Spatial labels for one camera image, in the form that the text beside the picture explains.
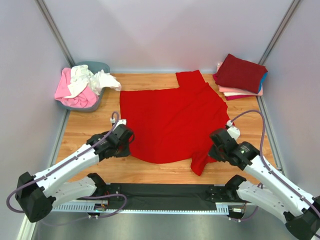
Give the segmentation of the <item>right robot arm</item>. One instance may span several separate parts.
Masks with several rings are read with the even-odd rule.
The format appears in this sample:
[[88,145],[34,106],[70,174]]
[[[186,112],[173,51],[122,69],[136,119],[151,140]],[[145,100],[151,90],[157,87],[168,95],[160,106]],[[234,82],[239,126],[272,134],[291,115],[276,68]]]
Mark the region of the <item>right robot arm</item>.
[[281,220],[298,240],[310,240],[320,229],[320,198],[304,191],[277,171],[249,142],[237,143],[240,131],[220,128],[210,134],[213,145],[208,155],[228,162],[253,176],[263,189],[235,175],[227,183],[225,196],[231,202],[250,202]]

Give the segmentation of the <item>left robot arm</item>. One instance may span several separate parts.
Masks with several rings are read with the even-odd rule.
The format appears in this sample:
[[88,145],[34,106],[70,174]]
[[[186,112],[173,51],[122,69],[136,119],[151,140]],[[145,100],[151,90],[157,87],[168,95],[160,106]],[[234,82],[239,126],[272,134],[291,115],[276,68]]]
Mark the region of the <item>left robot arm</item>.
[[25,172],[18,178],[16,189],[6,199],[9,210],[25,214],[31,223],[44,219],[53,208],[75,199],[99,201],[117,198],[126,206],[128,198],[122,193],[105,194],[105,182],[96,173],[69,182],[84,169],[112,157],[128,156],[134,132],[125,124],[113,124],[111,130],[94,134],[77,151],[59,163],[34,175]]

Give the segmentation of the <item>magenta folded t-shirt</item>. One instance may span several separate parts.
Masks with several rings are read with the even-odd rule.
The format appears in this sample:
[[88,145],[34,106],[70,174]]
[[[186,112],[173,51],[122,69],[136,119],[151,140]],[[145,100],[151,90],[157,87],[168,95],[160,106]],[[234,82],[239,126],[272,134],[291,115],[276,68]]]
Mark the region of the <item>magenta folded t-shirt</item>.
[[256,97],[256,96],[255,95],[232,95],[232,96],[225,96],[225,99],[227,101],[231,101],[231,100],[250,98],[250,97]]

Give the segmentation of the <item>white folded t-shirt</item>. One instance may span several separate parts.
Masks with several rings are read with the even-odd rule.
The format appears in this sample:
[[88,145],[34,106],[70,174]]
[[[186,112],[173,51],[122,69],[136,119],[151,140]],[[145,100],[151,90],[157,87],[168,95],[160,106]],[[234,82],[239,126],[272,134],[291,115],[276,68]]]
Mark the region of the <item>white folded t-shirt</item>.
[[239,92],[224,92],[223,93],[225,97],[234,97],[234,96],[241,96],[242,93]]

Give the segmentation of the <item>pink crumpled t-shirt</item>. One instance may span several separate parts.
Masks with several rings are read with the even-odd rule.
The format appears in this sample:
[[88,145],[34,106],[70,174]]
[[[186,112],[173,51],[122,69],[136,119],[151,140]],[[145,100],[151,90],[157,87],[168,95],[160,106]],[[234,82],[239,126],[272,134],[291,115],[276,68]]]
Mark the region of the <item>pink crumpled t-shirt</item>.
[[66,107],[85,109],[93,107],[99,97],[88,86],[87,79],[72,81],[71,68],[65,67],[54,94],[54,99]]

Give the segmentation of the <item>light pink folded t-shirt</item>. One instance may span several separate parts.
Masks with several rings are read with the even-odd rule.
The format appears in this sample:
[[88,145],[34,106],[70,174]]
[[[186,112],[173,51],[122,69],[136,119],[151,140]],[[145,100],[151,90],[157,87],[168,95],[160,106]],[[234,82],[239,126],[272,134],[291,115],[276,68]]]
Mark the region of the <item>light pink folded t-shirt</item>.
[[225,92],[235,92],[235,93],[242,93],[242,95],[255,95],[255,96],[262,96],[263,95],[263,89],[261,92],[254,93],[254,92],[250,92],[250,91],[239,89],[239,88],[223,87],[223,86],[219,85],[218,90],[223,94]]

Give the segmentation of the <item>dark red folded t-shirt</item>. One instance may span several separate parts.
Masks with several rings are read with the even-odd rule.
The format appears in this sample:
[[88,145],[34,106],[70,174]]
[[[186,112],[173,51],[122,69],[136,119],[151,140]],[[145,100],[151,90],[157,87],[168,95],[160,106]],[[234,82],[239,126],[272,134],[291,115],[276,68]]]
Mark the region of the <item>dark red folded t-shirt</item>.
[[213,74],[213,79],[219,86],[258,94],[261,80],[267,73],[265,66],[240,59],[229,53],[217,72]]

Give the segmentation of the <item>white crumpled t-shirt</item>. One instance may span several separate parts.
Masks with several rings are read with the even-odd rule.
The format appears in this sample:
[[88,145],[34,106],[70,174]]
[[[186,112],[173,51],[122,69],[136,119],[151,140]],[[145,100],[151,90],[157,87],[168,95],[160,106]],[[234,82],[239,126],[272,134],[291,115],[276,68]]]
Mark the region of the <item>white crumpled t-shirt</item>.
[[71,68],[70,84],[67,87],[70,95],[66,98],[77,97],[86,87],[89,87],[98,96],[103,88],[111,88],[119,92],[122,90],[121,83],[117,81],[115,76],[105,73],[103,69],[92,73],[86,64]]

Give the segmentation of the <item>blue folded t-shirt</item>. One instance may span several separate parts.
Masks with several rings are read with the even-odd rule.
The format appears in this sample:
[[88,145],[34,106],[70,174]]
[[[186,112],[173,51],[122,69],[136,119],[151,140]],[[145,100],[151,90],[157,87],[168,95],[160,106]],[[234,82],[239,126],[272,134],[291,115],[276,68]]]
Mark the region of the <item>blue folded t-shirt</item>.
[[262,76],[262,78],[261,78],[261,80],[260,80],[260,83],[259,83],[259,93],[262,91],[262,89],[263,89],[263,83],[264,83],[264,81],[266,80],[266,78],[267,78],[267,75],[268,75],[268,72],[266,72],[263,76]]

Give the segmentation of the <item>grey laundry basket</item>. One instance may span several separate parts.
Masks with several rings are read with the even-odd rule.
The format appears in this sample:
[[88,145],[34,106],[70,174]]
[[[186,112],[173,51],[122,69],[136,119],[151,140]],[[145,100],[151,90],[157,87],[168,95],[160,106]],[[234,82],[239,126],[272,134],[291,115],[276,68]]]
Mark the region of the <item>grey laundry basket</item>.
[[103,62],[82,61],[62,70],[54,99],[66,110],[94,112],[105,88],[121,89],[121,84],[110,74],[110,67]]

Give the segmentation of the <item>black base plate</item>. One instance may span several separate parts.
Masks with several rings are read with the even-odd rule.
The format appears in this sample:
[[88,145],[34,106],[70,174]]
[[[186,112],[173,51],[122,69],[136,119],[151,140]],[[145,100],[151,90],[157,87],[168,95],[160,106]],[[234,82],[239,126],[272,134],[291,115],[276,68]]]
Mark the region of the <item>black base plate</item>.
[[217,203],[244,204],[236,192],[210,184],[110,183],[98,195],[123,194],[127,203],[142,207],[170,206],[178,209],[208,209]]

